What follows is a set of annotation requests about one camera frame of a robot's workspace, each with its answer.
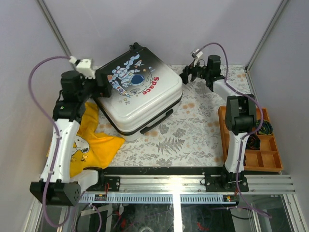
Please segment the black suitcase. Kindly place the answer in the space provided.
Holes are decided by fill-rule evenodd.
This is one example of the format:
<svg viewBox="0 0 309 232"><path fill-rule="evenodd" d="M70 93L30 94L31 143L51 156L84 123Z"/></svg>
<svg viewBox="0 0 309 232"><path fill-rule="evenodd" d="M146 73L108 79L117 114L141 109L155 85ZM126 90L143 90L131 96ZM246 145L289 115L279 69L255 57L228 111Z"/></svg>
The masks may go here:
<svg viewBox="0 0 309 232"><path fill-rule="evenodd" d="M112 86L98 108L126 141L134 141L177 111L182 79L147 47L138 43L97 69Z"/></svg>

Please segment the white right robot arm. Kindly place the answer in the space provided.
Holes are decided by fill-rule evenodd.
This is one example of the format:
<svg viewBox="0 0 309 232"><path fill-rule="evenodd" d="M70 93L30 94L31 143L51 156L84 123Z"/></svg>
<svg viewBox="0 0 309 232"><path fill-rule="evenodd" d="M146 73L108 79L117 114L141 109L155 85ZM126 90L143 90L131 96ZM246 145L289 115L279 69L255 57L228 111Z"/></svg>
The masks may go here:
<svg viewBox="0 0 309 232"><path fill-rule="evenodd" d="M229 131L229 146L226 161L220 176L206 177L208 191L236 191L240 184L246 182L244 177L245 148L249 133L256 126L256 105L254 95L240 93L221 75L221 58L208 56L207 64L200 66L197 57L183 69L180 74L184 84L196 78L204 79L210 91L219 95L226 102L225 126Z"/></svg>

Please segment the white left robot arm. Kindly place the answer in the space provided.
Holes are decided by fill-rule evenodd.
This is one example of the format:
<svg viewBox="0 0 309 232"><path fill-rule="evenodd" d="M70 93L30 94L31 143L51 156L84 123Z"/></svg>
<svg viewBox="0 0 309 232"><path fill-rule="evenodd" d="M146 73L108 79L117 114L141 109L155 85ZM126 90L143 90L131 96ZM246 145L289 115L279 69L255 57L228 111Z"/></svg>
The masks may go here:
<svg viewBox="0 0 309 232"><path fill-rule="evenodd" d="M30 192L44 205L75 206L87 190L102 190L107 167L122 140L96 133L98 108L88 99L109 97L111 85L97 73L80 71L61 75L62 90L49 120L53 136L48 159L39 181L30 184Z"/></svg>

